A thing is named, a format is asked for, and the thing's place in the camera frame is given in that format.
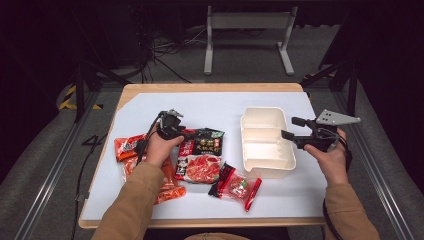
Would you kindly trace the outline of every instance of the white board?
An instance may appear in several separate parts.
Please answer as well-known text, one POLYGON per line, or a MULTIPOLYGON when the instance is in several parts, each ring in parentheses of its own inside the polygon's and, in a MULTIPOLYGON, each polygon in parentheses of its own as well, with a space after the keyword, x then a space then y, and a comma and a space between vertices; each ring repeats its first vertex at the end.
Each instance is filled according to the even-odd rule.
MULTIPOLYGON (((208 127, 224 131, 222 159, 242 172, 240 118, 245 109, 252 106, 279 107, 285 113, 290 132, 296 135, 311 133, 307 127, 291 124, 292 117, 315 118, 303 92, 138 94, 116 113, 80 220, 100 220, 123 185, 123 166, 115 160, 113 140, 147 132, 163 110, 175 109, 183 114, 181 125, 187 128, 208 127)), ((314 158, 294 144, 293 148, 296 168, 283 179, 264 179, 249 212, 238 202, 209 196, 210 185, 183 182, 186 195, 154 206, 152 219, 322 217, 325 178, 314 158)))

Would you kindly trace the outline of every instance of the snack package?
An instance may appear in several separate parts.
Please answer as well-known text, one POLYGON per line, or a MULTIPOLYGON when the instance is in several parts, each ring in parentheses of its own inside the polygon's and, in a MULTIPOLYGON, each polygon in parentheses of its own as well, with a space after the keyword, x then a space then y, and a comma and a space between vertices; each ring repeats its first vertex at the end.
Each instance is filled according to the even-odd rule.
POLYGON ((140 140, 144 140, 146 134, 130 137, 130 138, 116 138, 114 141, 115 144, 115 155, 116 161, 122 162, 127 158, 132 158, 137 156, 135 152, 135 147, 140 140))
POLYGON ((218 181, 224 132, 212 129, 185 129, 194 136, 180 144, 174 177, 190 183, 218 181))
POLYGON ((224 163, 220 170, 219 181, 212 185, 209 195, 236 200, 248 212, 261 186, 262 179, 246 178, 236 172, 236 168, 224 163))
MULTIPOLYGON (((131 138, 117 138, 115 139, 115 153, 118 162, 124 165, 124 180, 126 181, 131 173, 137 166, 138 155, 134 148, 137 142, 144 140, 146 134, 134 136, 131 138)), ((143 154, 141 161, 146 160, 146 154, 143 154)), ((180 186, 178 181, 173 177, 175 169, 170 157, 168 157, 162 164, 162 171, 165 174, 162 187, 156 198, 155 204, 159 204, 171 199, 182 197, 186 193, 184 186, 180 186)))

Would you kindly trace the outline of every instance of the forearm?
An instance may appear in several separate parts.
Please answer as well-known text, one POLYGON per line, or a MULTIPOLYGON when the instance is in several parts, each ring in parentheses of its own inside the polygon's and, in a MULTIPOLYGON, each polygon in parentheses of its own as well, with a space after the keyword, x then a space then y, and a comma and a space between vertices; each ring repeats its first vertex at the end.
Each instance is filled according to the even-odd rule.
MULTIPOLYGON (((350 184, 327 187, 325 203, 331 222, 343 239, 379 239, 377 230, 350 184)), ((334 239, 329 235, 326 230, 326 239, 334 239)))
POLYGON ((164 174, 141 162, 104 214, 93 239, 143 239, 164 174))

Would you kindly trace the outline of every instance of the white box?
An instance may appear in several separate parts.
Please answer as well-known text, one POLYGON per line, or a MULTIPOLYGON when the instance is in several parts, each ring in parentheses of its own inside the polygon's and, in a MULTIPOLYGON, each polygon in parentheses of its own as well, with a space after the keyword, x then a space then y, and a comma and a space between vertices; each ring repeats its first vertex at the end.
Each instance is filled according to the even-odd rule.
POLYGON ((243 165, 248 176, 284 178, 296 167, 284 112, 276 107, 248 107, 241 117, 243 165))

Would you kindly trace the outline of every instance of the person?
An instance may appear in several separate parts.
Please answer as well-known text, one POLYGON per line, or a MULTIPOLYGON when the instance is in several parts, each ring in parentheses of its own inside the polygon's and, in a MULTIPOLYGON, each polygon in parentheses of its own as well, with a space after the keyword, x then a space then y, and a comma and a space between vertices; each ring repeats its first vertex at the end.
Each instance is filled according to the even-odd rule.
MULTIPOLYGON (((147 146, 145 162, 140 162, 123 185, 118 197, 105 212, 92 239, 143 239, 153 206, 164 174, 162 163, 172 149, 179 145, 184 137, 164 140, 155 126, 147 146)), ((346 134, 339 130, 342 137, 346 134)), ((346 173, 344 147, 339 143, 336 148, 324 153, 311 145, 305 150, 315 157, 327 180, 326 206, 332 224, 343 239, 379 239, 373 224, 368 220, 365 210, 349 184, 346 173)), ((325 239, 336 239, 325 228, 325 239)), ((186 238, 187 240, 248 240, 228 233, 202 233, 186 238)))

